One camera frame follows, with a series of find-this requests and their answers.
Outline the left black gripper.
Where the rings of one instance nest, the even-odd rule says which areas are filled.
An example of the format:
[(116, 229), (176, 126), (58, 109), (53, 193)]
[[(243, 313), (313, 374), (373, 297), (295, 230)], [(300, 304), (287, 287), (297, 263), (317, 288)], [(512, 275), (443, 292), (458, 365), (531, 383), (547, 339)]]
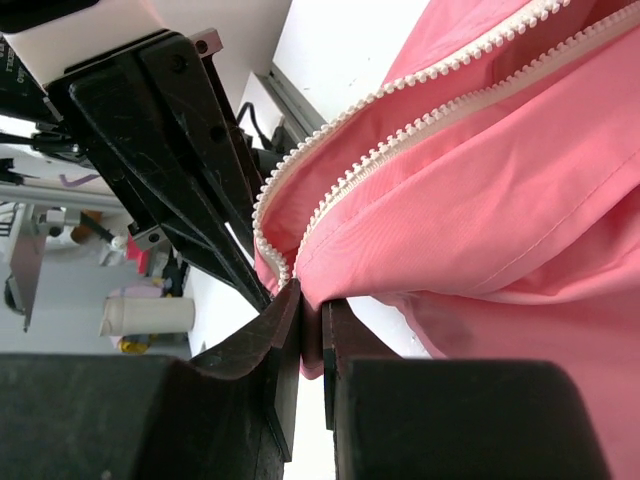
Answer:
[(262, 184), (213, 61), (150, 1), (4, 1), (1, 112), (66, 122), (130, 211), (254, 308), (270, 295), (253, 258)]

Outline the pink hooded zip jacket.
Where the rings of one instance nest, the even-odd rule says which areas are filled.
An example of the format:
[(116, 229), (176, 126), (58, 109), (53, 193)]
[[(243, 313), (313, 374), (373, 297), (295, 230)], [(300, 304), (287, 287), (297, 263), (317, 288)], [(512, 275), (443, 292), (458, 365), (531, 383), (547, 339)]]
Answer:
[(639, 475), (639, 5), (432, 1), (384, 84), (292, 150), (255, 268), (396, 308), (440, 360), (548, 360), (617, 479)]

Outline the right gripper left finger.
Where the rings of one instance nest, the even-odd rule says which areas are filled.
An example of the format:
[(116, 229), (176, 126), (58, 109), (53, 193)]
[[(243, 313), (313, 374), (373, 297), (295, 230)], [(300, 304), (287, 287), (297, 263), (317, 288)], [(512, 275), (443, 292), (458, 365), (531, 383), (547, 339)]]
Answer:
[(5, 354), (5, 479), (279, 479), (292, 458), (301, 290), (191, 360)]

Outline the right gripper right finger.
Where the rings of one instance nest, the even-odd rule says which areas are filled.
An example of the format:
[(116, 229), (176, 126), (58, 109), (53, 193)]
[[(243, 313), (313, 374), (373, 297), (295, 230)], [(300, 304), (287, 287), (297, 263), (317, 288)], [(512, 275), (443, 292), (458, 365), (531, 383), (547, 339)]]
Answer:
[(341, 479), (607, 479), (570, 377), (543, 361), (403, 359), (345, 300), (322, 308)]

